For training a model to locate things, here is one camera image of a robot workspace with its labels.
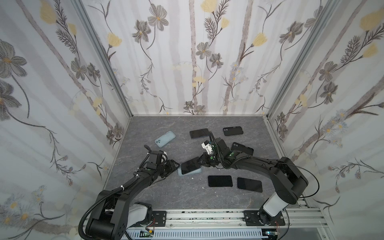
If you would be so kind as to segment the black phone case far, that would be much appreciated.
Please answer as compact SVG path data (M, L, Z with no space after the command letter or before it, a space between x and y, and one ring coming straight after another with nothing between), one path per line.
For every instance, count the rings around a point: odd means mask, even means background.
M225 136L236 136L236 135L242 135L244 133L242 127L240 126L225 127L223 128L223 132Z

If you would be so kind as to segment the black phone case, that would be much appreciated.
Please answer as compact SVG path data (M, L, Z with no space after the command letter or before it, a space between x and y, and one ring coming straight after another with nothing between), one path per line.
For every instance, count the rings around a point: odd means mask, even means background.
M245 153L245 154L250 155L250 156L252 156L254 154L254 149L253 148L247 147L245 145L242 145L242 144L239 144L239 143L236 143L236 142L234 142L232 144L231 150L232 151L242 152L242 153Z
M244 133L242 127L240 126L225 127L223 128L223 132L225 136L236 136L236 135L242 135Z

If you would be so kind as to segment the blue phone black screen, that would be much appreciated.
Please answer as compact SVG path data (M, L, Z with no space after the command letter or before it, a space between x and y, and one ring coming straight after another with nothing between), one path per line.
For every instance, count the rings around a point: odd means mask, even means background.
M181 174L186 175L200 168L199 157L196 157L181 164Z

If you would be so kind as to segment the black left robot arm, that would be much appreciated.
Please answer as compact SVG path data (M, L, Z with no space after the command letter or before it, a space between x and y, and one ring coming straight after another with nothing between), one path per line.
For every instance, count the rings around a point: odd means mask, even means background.
M126 183L112 191L103 190L81 217L78 233L83 240L120 240L129 227L131 201L157 178L166 179L181 166L164 151L148 150L147 156Z

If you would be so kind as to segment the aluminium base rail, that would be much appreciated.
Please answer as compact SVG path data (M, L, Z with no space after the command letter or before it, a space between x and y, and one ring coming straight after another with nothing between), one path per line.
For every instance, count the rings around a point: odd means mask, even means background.
M257 223L257 209L155 209L153 222L132 226L124 240L333 240L320 209L305 201L283 209L270 225Z

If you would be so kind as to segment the purple cased phone right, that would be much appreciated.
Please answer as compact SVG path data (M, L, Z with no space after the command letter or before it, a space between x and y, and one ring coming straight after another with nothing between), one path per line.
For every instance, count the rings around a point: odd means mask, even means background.
M263 192L262 182L259 180L237 178L237 187L238 189L251 191L251 192L257 192L257 193Z

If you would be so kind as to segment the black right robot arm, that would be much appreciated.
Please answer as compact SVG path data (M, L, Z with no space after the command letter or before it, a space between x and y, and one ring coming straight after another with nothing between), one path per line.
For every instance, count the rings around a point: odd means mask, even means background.
M221 165L227 170L249 171L271 180L275 192L262 204L253 223L269 226L277 220L284 208L296 204L303 197L309 181L301 170L309 171L296 166L291 159L263 159L230 150L225 141L215 138L211 131L209 138L202 144L206 152L199 157L201 166L213 168Z

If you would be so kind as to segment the purple cased phone left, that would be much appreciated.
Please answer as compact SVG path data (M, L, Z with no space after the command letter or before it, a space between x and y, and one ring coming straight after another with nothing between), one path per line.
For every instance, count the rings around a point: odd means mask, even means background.
M208 176L208 185L211 188L233 187L231 176Z

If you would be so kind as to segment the purple cased phone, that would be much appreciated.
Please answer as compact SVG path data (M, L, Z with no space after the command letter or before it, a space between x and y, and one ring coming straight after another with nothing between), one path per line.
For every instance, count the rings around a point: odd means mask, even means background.
M251 192L257 192L257 193L263 192L262 182L259 180L237 178L237 187L238 189L251 191Z
M231 176L208 176L208 185L211 188L233 187Z

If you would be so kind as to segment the light blue phone case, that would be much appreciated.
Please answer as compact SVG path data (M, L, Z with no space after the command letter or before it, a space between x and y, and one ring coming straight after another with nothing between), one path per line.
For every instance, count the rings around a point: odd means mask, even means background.
M190 172L188 172L187 170L188 170L188 169L186 169L186 168L182 168L182 167L180 167L180 168L178 169L178 175L179 175L179 176L186 176L186 175L198 174L198 173L201 173L201 172L202 172L202 168L199 168L199 169L196 169L196 170L194 170L194 171L190 171Z

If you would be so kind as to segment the black phone case near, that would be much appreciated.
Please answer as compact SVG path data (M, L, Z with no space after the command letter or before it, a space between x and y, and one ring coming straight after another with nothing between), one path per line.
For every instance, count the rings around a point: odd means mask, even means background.
M242 145L242 144L239 144L239 143L236 143L236 142L234 142L232 144L231 150L232 151L242 152L242 153L245 153L245 154L250 155L250 156L252 156L254 154L254 149L253 148L247 147L245 145Z

